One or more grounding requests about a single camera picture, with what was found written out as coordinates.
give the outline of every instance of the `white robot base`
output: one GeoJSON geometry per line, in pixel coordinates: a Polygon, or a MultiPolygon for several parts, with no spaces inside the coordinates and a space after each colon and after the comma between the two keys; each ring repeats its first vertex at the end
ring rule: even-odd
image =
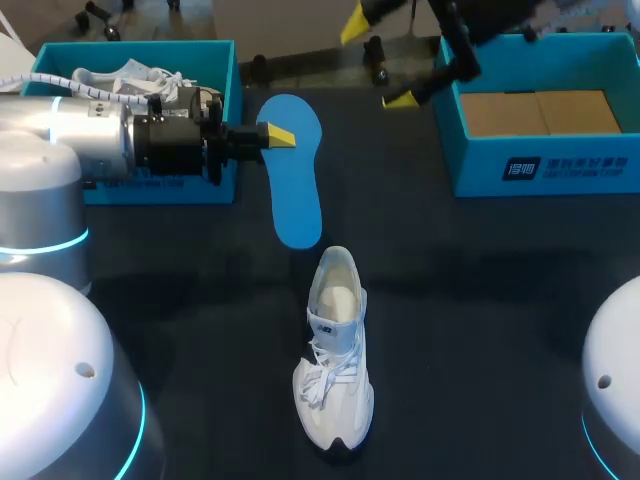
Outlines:
{"type": "Polygon", "coordinates": [[[79,291],[0,274],[0,478],[160,480],[160,426],[100,312],[79,291]]]}
{"type": "Polygon", "coordinates": [[[640,478],[640,277],[613,293],[585,341],[584,446],[593,480],[640,478]]]}
{"type": "Polygon", "coordinates": [[[65,145],[0,131],[0,273],[38,273],[88,293],[80,162],[65,145]]]}

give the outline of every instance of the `white sneaker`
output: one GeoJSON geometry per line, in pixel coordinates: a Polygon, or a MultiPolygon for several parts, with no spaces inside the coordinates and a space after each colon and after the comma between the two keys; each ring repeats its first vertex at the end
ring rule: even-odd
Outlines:
{"type": "MultiPolygon", "coordinates": [[[[77,68],[71,75],[71,80],[123,95],[158,93],[162,102],[167,104],[172,104],[178,99],[179,87],[191,87],[196,83],[195,80],[182,78],[180,72],[171,73],[162,68],[149,68],[133,59],[112,73],[95,73],[86,68],[77,68]]],[[[202,88],[214,94],[219,93],[212,88],[202,88]]],[[[74,95],[80,98],[91,98],[81,93],[74,93],[74,95]]]]}
{"type": "Polygon", "coordinates": [[[353,451],[373,418],[364,316],[367,293],[343,247],[330,247],[316,270],[307,307],[310,352],[293,373],[293,395],[305,432],[325,451],[353,451]]]}

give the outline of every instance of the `robotic arm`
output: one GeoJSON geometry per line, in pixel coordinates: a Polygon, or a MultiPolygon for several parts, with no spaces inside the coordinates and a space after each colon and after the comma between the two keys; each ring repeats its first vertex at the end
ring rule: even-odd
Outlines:
{"type": "Polygon", "coordinates": [[[202,175],[220,184],[230,158],[260,161],[260,150],[294,147],[295,137],[268,123],[228,126],[219,97],[203,101],[197,87],[182,87],[178,103],[163,111],[70,97],[0,97],[0,131],[33,133],[71,147],[85,181],[126,180],[137,167],[153,175],[202,175]]]}
{"type": "Polygon", "coordinates": [[[230,158],[261,161],[261,149],[294,147],[270,123],[228,126],[220,98],[179,89],[178,104],[148,106],[70,97],[0,96],[0,273],[38,273],[87,293],[84,181],[203,175],[220,184],[230,158]]]}
{"type": "MultiPolygon", "coordinates": [[[[367,32],[386,15],[408,0],[362,0],[354,10],[341,35],[343,44],[367,32]]],[[[533,17],[544,0],[428,0],[443,37],[454,53],[446,67],[418,78],[385,96],[385,108],[418,106],[431,95],[456,80],[469,82],[482,73],[473,48],[480,47],[499,34],[520,26],[533,17]]],[[[554,0],[562,15],[573,16],[591,7],[606,6],[607,0],[554,0]]],[[[640,24],[640,0],[627,0],[627,15],[634,27],[640,24]]]]}

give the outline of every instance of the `shoelace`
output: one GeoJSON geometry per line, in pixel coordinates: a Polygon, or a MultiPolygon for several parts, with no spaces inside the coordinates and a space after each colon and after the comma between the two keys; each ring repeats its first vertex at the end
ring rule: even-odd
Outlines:
{"type": "Polygon", "coordinates": [[[164,68],[156,68],[155,70],[160,72],[164,77],[165,84],[158,93],[164,101],[168,103],[175,102],[178,99],[177,87],[191,87],[196,83],[195,80],[182,78],[182,74],[180,72],[171,73],[169,70],[165,70],[164,68]]]}
{"type": "Polygon", "coordinates": [[[344,355],[332,355],[321,348],[316,339],[309,342],[318,362],[309,369],[300,385],[300,395],[312,408],[322,406],[334,383],[355,383],[360,363],[360,330],[351,349],[344,355]]]}

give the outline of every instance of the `cardboard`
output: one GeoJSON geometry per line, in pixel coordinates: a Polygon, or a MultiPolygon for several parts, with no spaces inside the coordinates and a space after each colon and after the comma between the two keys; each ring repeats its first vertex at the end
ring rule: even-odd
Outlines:
{"type": "Polygon", "coordinates": [[[602,90],[536,92],[551,135],[620,134],[602,90]]]}
{"type": "Polygon", "coordinates": [[[473,137],[549,134],[533,93],[467,93],[461,101],[473,137]]]}
{"type": "Polygon", "coordinates": [[[601,90],[461,95],[473,137],[620,134],[601,90]]]}

